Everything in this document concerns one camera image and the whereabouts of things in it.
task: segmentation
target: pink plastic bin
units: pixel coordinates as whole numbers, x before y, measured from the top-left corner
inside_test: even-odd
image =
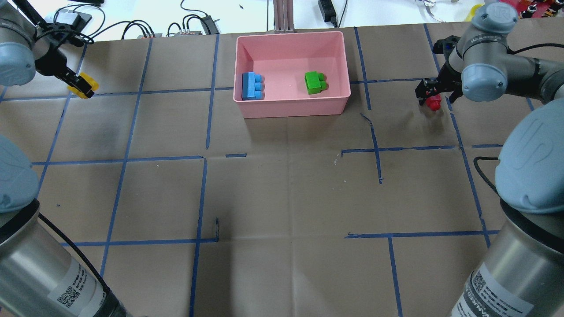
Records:
[[[324,73],[327,90],[307,94],[306,72]],[[243,100],[243,73],[261,74],[262,100]],[[340,115],[351,95],[343,33],[287,33],[237,38],[233,100],[245,118]]]

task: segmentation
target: metal post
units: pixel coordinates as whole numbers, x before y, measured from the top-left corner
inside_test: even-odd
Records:
[[[294,1],[274,0],[274,33],[294,32]]]

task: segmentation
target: power adapter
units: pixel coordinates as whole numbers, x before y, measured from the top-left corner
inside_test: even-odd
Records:
[[[331,0],[319,0],[318,4],[323,21],[331,22],[334,27],[337,27],[337,13],[335,12],[335,7],[333,7],[333,2]]]
[[[211,15],[204,16],[202,18],[202,20],[200,21],[200,23],[202,24],[202,28],[204,28],[204,32],[206,32],[207,35],[219,34],[219,31],[218,31],[217,27],[215,26],[215,22],[213,21]]]
[[[84,12],[73,12],[72,10],[60,9],[57,14],[57,22],[68,24],[70,27],[81,32],[84,27],[92,20],[92,16]],[[45,17],[47,23],[54,23],[55,13],[49,14]]]

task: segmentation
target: lego brick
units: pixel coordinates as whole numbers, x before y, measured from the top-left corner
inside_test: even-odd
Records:
[[[260,74],[254,72],[243,73],[243,100],[263,99],[262,91],[265,85]]]
[[[307,72],[305,75],[305,80],[307,93],[310,95],[318,94],[322,90],[327,89],[327,83],[325,82],[325,75],[323,73],[318,73],[315,71]]]

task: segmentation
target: blue tape line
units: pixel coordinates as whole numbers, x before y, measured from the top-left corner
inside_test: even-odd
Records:
[[[210,88],[151,90],[151,91],[142,92],[142,95],[170,94],[170,93],[195,93],[195,92],[198,92],[198,91],[210,91],[210,90],[211,90]]]
[[[534,111],[534,110],[535,110],[535,107],[532,105],[531,98],[527,98],[527,104],[529,104],[529,109],[530,109],[531,111]]]
[[[213,56],[213,69],[211,71],[211,92],[210,92],[210,107],[208,110],[208,132],[206,133],[206,149],[210,147],[210,138],[212,137],[213,98],[215,92],[215,75],[217,70],[218,50],[219,50],[219,35],[216,35],[215,52]]]
[[[43,186],[43,181],[45,180],[45,174],[47,173],[47,168],[49,166],[49,162],[51,161],[51,157],[53,156],[53,151],[55,150],[55,144],[57,143],[57,139],[59,138],[59,134],[61,132],[63,120],[65,119],[65,116],[67,115],[67,109],[68,109],[70,100],[71,100],[70,98],[67,98],[67,101],[65,101],[63,113],[61,114],[61,119],[59,119],[59,125],[57,126],[55,136],[53,137],[53,142],[51,143],[51,148],[49,149],[49,154],[47,155],[45,167],[43,168],[43,172],[41,173],[41,177],[39,178],[39,190],[41,190],[41,187]]]
[[[195,89],[171,89],[171,90],[151,90],[151,91],[142,91],[142,95],[152,95],[152,94],[171,94],[171,93],[196,93],[199,91],[210,91],[210,88],[195,88]],[[113,96],[133,96],[138,95],[138,92],[131,91],[127,93],[102,93],[102,94],[94,94],[92,98],[97,97],[113,97]],[[71,95],[71,98],[80,98],[76,95]],[[68,98],[67,96],[45,96],[45,97],[21,97],[21,98],[6,98],[3,101],[13,102],[13,101],[27,101],[27,100],[47,100],[47,99],[65,99]]]
[[[472,146],[472,148],[497,148],[497,147],[503,147],[503,144],[476,144]]]
[[[135,101],[135,110],[133,111],[133,119],[131,120],[131,127],[129,128],[129,138],[127,140],[127,147],[125,149],[125,157],[123,159],[123,165],[121,167],[120,181],[117,186],[116,199],[113,204],[112,218],[110,219],[108,227],[108,235],[106,237],[106,245],[104,248],[104,256],[102,257],[102,267],[100,269],[100,276],[104,276],[105,265],[108,259],[108,250],[110,246],[110,241],[112,240],[113,226],[116,221],[117,206],[120,202],[121,187],[124,184],[125,169],[127,167],[127,158],[129,157],[129,150],[131,149],[131,140],[133,139],[133,131],[135,129],[135,122],[137,120],[137,113],[139,111],[139,102],[141,100],[141,92],[143,91],[143,83],[145,82],[145,75],[147,74],[147,67],[149,65],[149,57],[151,56],[151,47],[153,46],[153,39],[149,39],[149,45],[147,48],[147,57],[145,58],[145,65],[143,65],[143,73],[141,75],[141,82],[139,83],[139,90],[137,91],[137,100]]]
[[[360,83],[375,83],[378,82],[377,80],[357,80],[357,81],[351,81],[351,85],[356,85],[356,84],[360,84]]]
[[[376,82],[391,82],[391,81],[420,81],[423,78],[406,78],[406,79],[392,79],[392,80],[377,80]]]
[[[80,60],[78,61],[78,67],[77,69],[80,69],[82,67],[82,63],[84,62],[84,56],[86,55],[86,49],[88,48],[88,45],[84,46],[84,49],[82,50],[82,55],[80,56]],[[67,110],[69,107],[69,103],[71,102],[71,96],[72,93],[69,91],[69,93],[67,94],[66,97],[66,101],[65,101],[65,106],[63,107],[63,112],[61,113],[61,118],[59,119],[59,124],[57,125],[57,130],[55,131],[55,136],[53,137],[53,142],[51,143],[51,148],[49,149],[49,153],[47,154],[47,160],[45,161],[45,165],[43,167],[43,171],[41,172],[41,177],[39,178],[39,191],[37,193],[37,196],[39,197],[39,192],[41,191],[41,187],[43,186],[43,181],[45,180],[45,174],[47,174],[47,168],[49,167],[49,162],[51,161],[51,158],[53,156],[53,151],[55,150],[55,144],[57,143],[57,139],[59,138],[59,134],[61,132],[61,127],[63,126],[63,120],[65,119],[65,116],[67,115]]]
[[[360,45],[360,37],[358,35],[358,28],[354,27],[354,34],[356,36],[356,45],[358,46],[358,53],[360,55],[360,67],[362,68],[362,79],[366,81],[366,69],[364,67],[364,55],[362,55],[362,46]]]
[[[198,231],[196,238],[201,239],[202,236],[202,223],[204,221],[204,202],[206,194],[206,183],[208,180],[208,161],[204,159],[204,172],[202,174],[202,189],[200,191],[200,218],[198,219]],[[198,277],[198,264],[200,261],[200,243],[196,243],[194,251],[194,265],[192,266],[192,288],[190,291],[190,313],[189,316],[194,316],[194,304],[196,303],[196,283]]]
[[[370,124],[370,132],[372,133],[372,142],[374,143],[374,153],[376,154],[376,168],[378,169],[378,181],[382,183],[382,169],[380,167],[380,153],[378,148],[378,141],[376,141],[376,134],[374,133],[374,124],[372,124],[372,120],[370,120],[364,113],[360,113],[360,115],[365,118],[368,123]]]
[[[476,204],[476,210],[478,211],[478,218],[480,219],[480,223],[482,225],[482,230],[484,232],[484,239],[486,240],[486,246],[489,248],[491,245],[490,237],[487,234],[487,226],[486,221],[482,217],[482,207],[480,205],[480,200],[478,199],[478,192],[476,191],[476,186],[474,184],[474,178],[472,177],[472,172],[470,171],[470,165],[468,164],[468,157],[466,156],[466,151],[464,150],[464,145],[462,143],[462,137],[460,136],[460,130],[458,127],[458,123],[456,122],[456,118],[454,113],[451,113],[452,124],[456,130],[456,138],[459,141],[460,149],[462,150],[462,159],[464,160],[464,166],[466,168],[466,173],[468,175],[468,180],[470,181],[470,188],[472,188],[472,195],[474,196],[474,203]]]
[[[388,238],[388,248],[390,249],[391,274],[394,279],[395,302],[398,305],[398,316],[403,317],[402,299],[399,293],[398,270],[395,266],[394,244],[390,237]]]
[[[203,156],[164,156],[164,157],[141,157],[129,158],[127,162],[151,162],[151,161],[180,161],[180,160],[201,160]],[[88,164],[108,164],[123,163],[124,160],[91,160],[91,161],[60,161],[60,162],[33,162],[32,165],[88,165]]]
[[[341,157],[345,153],[366,153],[366,152],[374,152],[373,148],[355,148],[355,149],[344,149],[341,151]]]
[[[129,93],[102,93],[102,94],[95,94],[92,97],[113,97],[113,96],[133,96],[136,95],[136,91],[132,91]]]
[[[433,60],[435,61],[435,67],[437,68],[437,72],[440,72],[439,61],[437,60],[437,56],[433,53],[433,40],[431,39],[431,34],[429,33],[429,28],[427,27],[427,23],[423,24],[423,28],[425,29],[425,35],[427,35],[427,41],[429,42],[429,47],[431,47],[431,55],[433,56]]]
[[[169,157],[144,157],[144,158],[129,158],[128,162],[152,162],[152,161],[180,161],[180,160],[201,160],[203,156],[169,156]]]
[[[240,153],[240,154],[225,154],[225,157],[230,158],[230,157],[246,157],[246,153]]]
[[[366,94],[366,105],[368,110],[372,110],[372,103],[370,102],[370,93],[368,92],[368,84],[364,84],[364,93]]]
[[[216,243],[217,239],[171,239],[171,240],[134,240],[134,241],[110,241],[110,246],[115,245],[161,245],[161,244],[196,244],[196,243]],[[76,246],[106,246],[105,241],[95,242],[76,242]],[[62,246],[69,246],[68,243],[60,243]]]
[[[388,234],[348,234],[345,239],[374,239],[393,237],[447,237],[447,236],[480,236],[484,233],[497,235],[499,230],[488,231],[443,231],[443,232],[396,232]]]
[[[454,149],[455,146],[428,146],[428,147],[388,147],[388,148],[379,148],[378,151],[403,151],[405,149],[415,149],[418,151],[426,151],[430,149]]]
[[[123,163],[123,160],[91,160],[91,161],[61,161],[61,162],[45,162],[38,165],[85,165],[85,164],[108,164]]]
[[[437,56],[433,53],[433,41],[431,40],[431,34],[429,33],[429,28],[427,24],[423,24],[423,28],[425,29],[425,34],[427,36],[427,41],[429,43],[429,48],[431,49],[431,55],[433,56],[433,60],[435,61],[435,66],[437,68],[437,72],[440,72],[439,61],[437,60]],[[452,104],[446,99],[448,109],[452,111]],[[460,129],[458,127],[458,123],[456,123],[456,118],[453,113],[451,113],[452,124],[456,131],[456,138],[459,141],[459,147],[462,151],[462,159],[464,160],[464,166],[466,167],[466,173],[468,175],[468,181],[470,182],[470,187],[472,188],[472,194],[474,195],[474,202],[476,204],[476,210],[478,211],[478,218],[480,219],[480,223],[482,225],[482,230],[484,232],[484,239],[486,240],[486,246],[489,248],[491,245],[490,237],[487,234],[487,226],[486,221],[482,217],[482,207],[480,206],[480,200],[478,199],[478,192],[476,191],[476,186],[474,185],[474,178],[472,177],[472,173],[470,171],[470,165],[468,164],[468,158],[466,156],[466,151],[464,150],[464,144],[462,143],[462,137],[460,136]]]
[[[0,102],[4,101],[4,97],[6,96],[6,92],[8,91],[8,86],[4,87],[2,90],[2,94],[0,95]]]
[[[72,98],[72,96],[46,96],[46,97],[21,97],[21,98],[6,98],[3,101],[6,102],[20,102],[27,100],[49,100],[49,99],[66,99]]]

